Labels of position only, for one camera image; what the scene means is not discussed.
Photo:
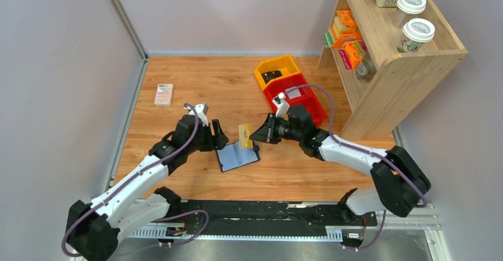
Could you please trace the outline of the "navy blue card holder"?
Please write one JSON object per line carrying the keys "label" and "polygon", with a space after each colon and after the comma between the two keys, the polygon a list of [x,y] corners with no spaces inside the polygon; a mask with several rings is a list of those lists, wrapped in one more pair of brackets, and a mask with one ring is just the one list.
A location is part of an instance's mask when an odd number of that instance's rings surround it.
{"label": "navy blue card holder", "polygon": [[240,143],[228,144],[216,150],[219,168],[222,173],[260,161],[260,148],[253,142],[251,148],[241,148]]}

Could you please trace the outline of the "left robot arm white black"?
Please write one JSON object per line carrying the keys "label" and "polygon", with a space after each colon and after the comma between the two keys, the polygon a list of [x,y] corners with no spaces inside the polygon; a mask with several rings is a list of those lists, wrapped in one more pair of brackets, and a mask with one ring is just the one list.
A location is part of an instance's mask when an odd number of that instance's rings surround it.
{"label": "left robot arm white black", "polygon": [[203,113],[184,115],[124,179],[89,202],[78,200],[70,207],[63,253],[87,260],[110,258],[131,232],[168,214],[173,203],[169,189],[161,187],[138,202],[147,190],[185,164],[190,154],[221,150],[228,141],[219,120],[207,122]]}

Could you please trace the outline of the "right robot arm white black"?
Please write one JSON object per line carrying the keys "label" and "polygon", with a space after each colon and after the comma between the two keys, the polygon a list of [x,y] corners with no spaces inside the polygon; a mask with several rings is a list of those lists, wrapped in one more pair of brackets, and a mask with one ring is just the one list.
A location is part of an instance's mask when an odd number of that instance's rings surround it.
{"label": "right robot arm white black", "polygon": [[309,157],[343,164],[371,177],[373,187],[350,190],[341,200],[354,215],[388,210],[406,217],[431,189],[431,182],[403,147],[377,149],[346,141],[316,126],[302,105],[290,107],[287,116],[269,113],[250,139],[266,144],[297,141]]}

